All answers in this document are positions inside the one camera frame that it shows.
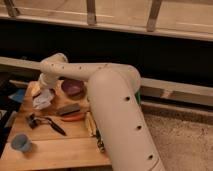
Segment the wooden table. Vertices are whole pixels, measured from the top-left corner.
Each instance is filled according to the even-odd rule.
[[[108,157],[100,153],[97,148],[96,139],[89,136],[84,121],[62,122],[56,114],[58,107],[70,103],[79,102],[82,107],[88,107],[86,98],[77,101],[68,98],[60,89],[61,82],[58,82],[53,105],[42,112],[37,111],[32,107],[31,96],[32,87],[36,83],[31,82],[28,86],[0,159],[0,170],[40,170],[110,165]],[[65,130],[67,136],[55,132],[49,125],[41,125],[32,130],[25,119],[31,113],[50,116]],[[18,133],[25,133],[32,141],[31,152],[23,154],[10,147],[11,139]]]

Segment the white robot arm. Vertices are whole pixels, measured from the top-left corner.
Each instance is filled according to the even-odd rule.
[[[63,54],[41,62],[40,85],[53,88],[58,77],[88,81],[91,110],[115,171],[164,171],[159,154],[135,99],[141,85],[129,65],[67,63]]]

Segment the cup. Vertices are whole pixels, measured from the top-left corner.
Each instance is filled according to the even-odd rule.
[[[29,152],[32,143],[25,134],[17,134],[11,141],[11,147],[21,152]]]

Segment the small object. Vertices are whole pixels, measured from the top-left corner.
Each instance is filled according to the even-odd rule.
[[[31,114],[28,117],[26,117],[28,125],[34,129],[40,124],[49,124],[55,131],[58,133],[66,136],[66,132],[58,126],[50,117],[45,116],[35,116],[35,114]]]
[[[38,120],[35,119],[35,114],[31,114],[30,116],[26,117],[27,123],[30,126],[30,128],[34,129],[38,126]]]
[[[53,89],[44,89],[41,93],[33,98],[33,107],[38,110],[42,110],[51,105],[51,100],[55,97]]]
[[[86,113],[85,126],[91,137],[96,135],[97,126],[91,112]]]
[[[57,114],[60,116],[66,115],[66,114],[70,114],[73,112],[78,112],[80,111],[80,106],[78,103],[74,103],[74,104],[69,104],[67,106],[61,107],[57,110]]]
[[[31,150],[32,143],[25,134],[17,134],[11,141],[11,147],[24,153]]]
[[[64,116],[61,118],[64,122],[74,122],[74,121],[80,121],[85,118],[85,113],[79,113],[77,115],[71,115],[71,116]]]
[[[84,91],[84,82],[74,79],[65,79],[61,84],[61,89],[68,96],[75,96]]]

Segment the black wall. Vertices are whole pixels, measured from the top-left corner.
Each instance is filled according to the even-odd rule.
[[[155,79],[213,87],[213,42],[0,20],[0,56],[119,62]]]

